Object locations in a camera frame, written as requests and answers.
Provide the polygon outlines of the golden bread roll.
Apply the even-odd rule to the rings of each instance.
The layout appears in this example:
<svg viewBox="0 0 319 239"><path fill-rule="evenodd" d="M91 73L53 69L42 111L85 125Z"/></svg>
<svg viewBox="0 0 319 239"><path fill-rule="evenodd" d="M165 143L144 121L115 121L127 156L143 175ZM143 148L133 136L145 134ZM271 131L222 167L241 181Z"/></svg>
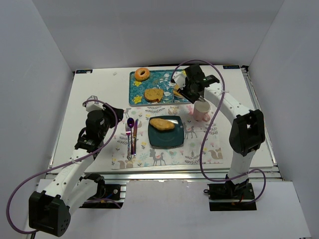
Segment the golden bread roll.
<svg viewBox="0 0 319 239"><path fill-rule="evenodd" d="M167 130L172 130L175 128L174 123L162 118L150 119L150 125L159 131L167 131Z"/></svg>

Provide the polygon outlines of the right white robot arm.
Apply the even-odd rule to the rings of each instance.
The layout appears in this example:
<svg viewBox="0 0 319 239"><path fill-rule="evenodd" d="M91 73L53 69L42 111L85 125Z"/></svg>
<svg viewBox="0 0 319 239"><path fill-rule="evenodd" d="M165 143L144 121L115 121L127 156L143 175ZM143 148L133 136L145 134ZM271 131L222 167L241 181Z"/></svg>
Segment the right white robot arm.
<svg viewBox="0 0 319 239"><path fill-rule="evenodd" d="M216 106L216 113L222 113L231 123L229 143L233 149L230 169L225 182L236 187L248 183L252 158L265 141L264 115L260 110L252 110L236 100L226 90L222 75L206 76L199 64L174 72L171 80L178 86L178 93L189 102L209 102Z"/></svg>

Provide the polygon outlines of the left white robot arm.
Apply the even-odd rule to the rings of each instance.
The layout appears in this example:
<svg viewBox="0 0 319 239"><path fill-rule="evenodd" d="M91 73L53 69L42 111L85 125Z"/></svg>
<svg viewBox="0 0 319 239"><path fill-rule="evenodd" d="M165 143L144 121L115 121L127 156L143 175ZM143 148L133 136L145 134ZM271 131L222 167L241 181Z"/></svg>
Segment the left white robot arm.
<svg viewBox="0 0 319 239"><path fill-rule="evenodd" d="M56 237L68 229L71 216L87 200L105 195L104 178L86 174L105 144L109 129L115 129L123 119L123 109L107 104L85 104L88 112L67 164L41 192L33 192L28 200L29 227Z"/></svg>

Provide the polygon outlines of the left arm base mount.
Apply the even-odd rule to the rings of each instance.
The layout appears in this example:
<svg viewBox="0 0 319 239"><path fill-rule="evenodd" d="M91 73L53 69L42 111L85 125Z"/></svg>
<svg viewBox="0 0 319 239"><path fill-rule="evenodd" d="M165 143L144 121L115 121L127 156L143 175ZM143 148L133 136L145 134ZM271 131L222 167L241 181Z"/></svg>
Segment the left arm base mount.
<svg viewBox="0 0 319 239"><path fill-rule="evenodd" d="M89 180L97 185L97 192L91 196L80 208L83 209L120 209L123 206L123 185L106 183L105 178L96 173L88 173L79 178L78 184L83 180Z"/></svg>

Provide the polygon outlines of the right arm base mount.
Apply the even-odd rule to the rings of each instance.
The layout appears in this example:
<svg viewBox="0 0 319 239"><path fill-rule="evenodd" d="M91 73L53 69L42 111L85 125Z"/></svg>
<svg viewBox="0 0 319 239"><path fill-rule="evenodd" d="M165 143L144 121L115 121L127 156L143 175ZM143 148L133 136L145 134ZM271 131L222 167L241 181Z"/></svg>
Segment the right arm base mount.
<svg viewBox="0 0 319 239"><path fill-rule="evenodd" d="M208 184L203 193L208 196L209 209L213 212L257 210L253 186L248 179L236 185L232 181Z"/></svg>

